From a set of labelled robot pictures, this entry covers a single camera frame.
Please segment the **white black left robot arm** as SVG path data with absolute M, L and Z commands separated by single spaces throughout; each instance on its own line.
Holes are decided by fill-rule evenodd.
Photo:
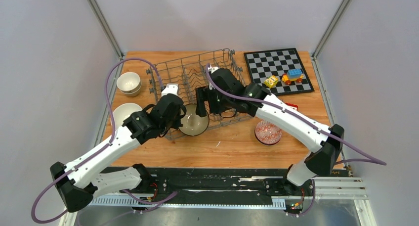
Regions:
M 162 137 L 169 129 L 181 127 L 186 107 L 183 100 L 169 93 L 159 102 L 133 112 L 110 136 L 78 159 L 50 167 L 58 182 L 55 187 L 68 212 L 77 212 L 93 199 L 120 190 L 136 189 L 145 193 L 151 188 L 152 177 L 142 164 L 121 171 L 104 173 L 116 159 L 150 139 Z

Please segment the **beige bowl with flower sprig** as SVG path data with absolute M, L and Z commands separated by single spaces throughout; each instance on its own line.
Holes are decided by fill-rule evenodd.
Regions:
M 141 86 L 141 78 L 135 72 L 126 72 L 117 79 L 117 88 L 123 92 L 133 92 Z

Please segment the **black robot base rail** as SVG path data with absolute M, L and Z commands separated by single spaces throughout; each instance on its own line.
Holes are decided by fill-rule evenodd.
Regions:
M 137 187 L 132 194 L 153 195 L 163 200 L 173 192 L 169 204 L 181 206 L 268 206 L 275 197 L 307 200 L 317 193 L 313 181 L 302 186 L 285 186 L 285 169 L 228 168 L 147 168 L 148 188 Z

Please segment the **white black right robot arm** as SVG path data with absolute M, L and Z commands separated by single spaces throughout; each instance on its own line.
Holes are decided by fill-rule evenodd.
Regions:
M 341 126 L 329 127 L 308 118 L 261 85 L 244 86 L 229 69 L 207 64 L 204 72 L 209 85 L 196 89 L 199 116 L 205 115 L 205 102 L 211 114 L 218 115 L 230 109 L 247 113 L 274 124 L 309 150 L 309 155 L 291 165 L 284 176 L 282 188 L 286 194 L 295 195 L 309 179 L 331 173 L 342 147 Z

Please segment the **blue white zigzag bowl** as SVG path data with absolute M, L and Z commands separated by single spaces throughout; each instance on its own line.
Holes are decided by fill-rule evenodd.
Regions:
M 282 138 L 282 129 L 270 122 L 262 120 L 257 123 L 254 129 L 254 135 L 262 144 L 275 145 Z

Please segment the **teal bowl with orange flower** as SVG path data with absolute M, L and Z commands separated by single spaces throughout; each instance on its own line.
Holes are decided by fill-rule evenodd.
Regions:
M 136 103 L 125 103 L 118 106 L 113 111 L 115 128 L 116 129 L 119 128 L 123 124 L 123 121 L 126 118 L 128 118 L 132 113 L 141 111 L 142 109 L 143 108 Z

